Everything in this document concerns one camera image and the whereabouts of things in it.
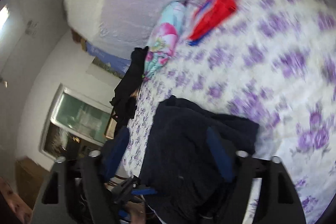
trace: black clothing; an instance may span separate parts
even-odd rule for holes
[[[114,90],[115,95],[110,103],[115,112],[112,118],[119,123],[118,128],[127,125],[128,120],[134,118],[136,110],[135,99],[130,96],[141,86],[143,81],[142,75],[147,51],[148,47],[134,49],[131,54],[131,65]]]
[[[216,191],[226,195],[233,188],[221,177],[206,143],[209,127],[237,150],[255,152],[259,125],[248,119],[214,114],[175,96],[157,107],[139,177],[158,191],[146,201],[166,223],[196,223],[202,206],[223,200]]]

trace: white sheet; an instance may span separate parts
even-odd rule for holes
[[[189,11],[203,1],[192,0]],[[315,223],[336,192],[334,3],[237,0],[238,11],[197,47],[181,39],[166,67],[142,85],[125,170],[139,175],[156,107],[173,94],[259,123],[255,156],[282,158],[307,223]],[[258,194],[253,187],[244,224]]]

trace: pillow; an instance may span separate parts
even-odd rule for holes
[[[161,13],[147,46],[149,46],[145,64],[145,81],[163,67],[175,52],[176,42],[182,33],[185,6],[177,1],[171,2]]]

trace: blue fabric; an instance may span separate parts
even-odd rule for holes
[[[147,189],[135,189],[132,191],[132,195],[155,195],[157,191],[154,188],[148,187]]]
[[[124,210],[119,210],[118,214],[122,218],[129,218],[130,219],[130,215],[127,212],[125,212]]]
[[[131,64],[131,60],[123,59],[104,52],[98,47],[93,46],[90,42],[86,42],[86,52],[89,55],[98,57],[103,63],[107,64],[121,75],[125,75],[129,65]]]
[[[205,35],[203,35],[202,37],[200,37],[200,38],[198,38],[198,39],[196,39],[196,40],[194,40],[194,41],[190,41],[190,42],[188,42],[188,45],[189,46],[197,46],[200,42],[201,42],[201,40],[204,38],[204,37],[206,37],[211,31],[212,31],[213,29],[211,29],[210,31],[208,31]]]
[[[122,127],[115,137],[114,146],[110,154],[105,158],[103,164],[105,166],[104,178],[109,181],[116,174],[120,165],[121,159],[126,151],[129,142],[129,130],[127,127]]]
[[[213,128],[209,127],[207,129],[207,144],[216,162],[218,170],[227,182],[232,182],[235,178],[235,174],[233,172],[233,159],[228,155],[228,153],[226,153],[221,140],[221,136]]]

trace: white wall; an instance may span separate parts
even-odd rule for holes
[[[110,106],[109,101],[114,97],[114,89],[120,79],[106,72],[105,77],[109,77],[105,81],[107,84],[86,73],[92,61],[93,57],[72,41],[70,31],[58,42],[27,98],[19,126],[17,157],[27,155],[44,168],[51,168],[53,161],[40,153],[38,147],[44,122],[60,83]]]
[[[36,76],[59,39],[68,30],[63,0],[1,0],[10,15],[0,30],[0,176],[14,181],[17,130],[26,98]],[[29,20],[38,22],[34,36],[25,34]]]

